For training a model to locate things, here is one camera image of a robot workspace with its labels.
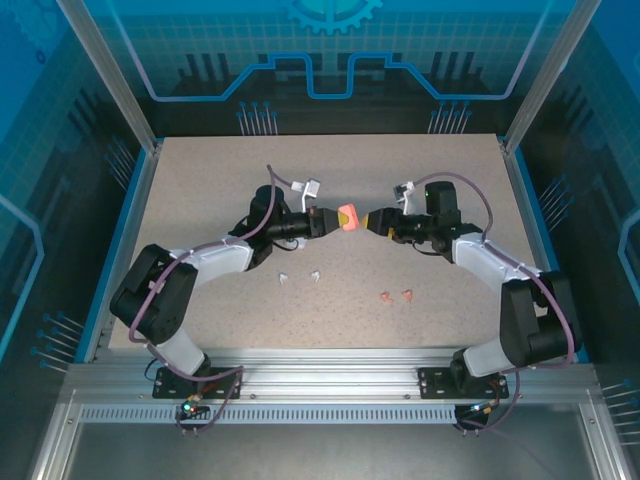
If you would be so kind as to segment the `grey metal tray panel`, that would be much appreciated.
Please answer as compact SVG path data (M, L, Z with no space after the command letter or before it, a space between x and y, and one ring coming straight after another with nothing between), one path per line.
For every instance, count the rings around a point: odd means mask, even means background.
M598 405L520 406L496 429L387 421L284 423L258 405L199 435L79 406L55 414L32 469L4 480L623 480Z

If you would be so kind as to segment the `aluminium mounting rail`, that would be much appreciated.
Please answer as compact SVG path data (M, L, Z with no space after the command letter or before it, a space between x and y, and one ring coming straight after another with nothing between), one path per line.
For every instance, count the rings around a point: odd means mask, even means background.
M256 349L213 348L216 367L242 366L244 403L416 403L417 370L448 367L451 348ZM143 376L149 360L141 348L104 349L91 363L73 364L60 391L61 401L83 404L148 403L152 384ZM595 369L521 372L526 404L579 404L601 399Z

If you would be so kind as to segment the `aluminium frame post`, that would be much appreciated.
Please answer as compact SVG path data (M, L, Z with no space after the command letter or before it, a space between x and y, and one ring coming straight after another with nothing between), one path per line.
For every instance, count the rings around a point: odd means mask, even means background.
M116 59L83 0L56 0L136 140L155 154L157 140Z
M503 153L514 156L542 108L602 0L576 0L503 140Z

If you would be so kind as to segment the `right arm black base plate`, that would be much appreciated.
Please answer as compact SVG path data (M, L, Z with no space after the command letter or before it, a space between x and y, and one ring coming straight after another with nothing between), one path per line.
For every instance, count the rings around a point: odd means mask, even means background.
M450 368L425 367L417 370L420 397L423 400L507 399L506 377L492 374L472 377L454 374Z

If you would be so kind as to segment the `aluminium side rail blue edge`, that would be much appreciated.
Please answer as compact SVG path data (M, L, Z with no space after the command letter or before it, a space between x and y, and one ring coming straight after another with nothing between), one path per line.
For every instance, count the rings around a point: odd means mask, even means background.
M142 150L136 161L76 349L75 364L94 360L103 329L112 319L111 298L129 268L162 145L160 139L153 153Z
M522 279L501 292L500 342L517 369L565 368L582 349L581 327L567 276L560 271L522 154L503 154L531 248L534 268L516 260Z

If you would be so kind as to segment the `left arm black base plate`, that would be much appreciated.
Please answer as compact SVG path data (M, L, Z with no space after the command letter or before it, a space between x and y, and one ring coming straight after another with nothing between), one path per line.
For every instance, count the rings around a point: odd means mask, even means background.
M223 400L229 392L235 374L213 382L194 382L182 378L162 367L156 372L152 397L154 399L187 399L198 394L205 400Z

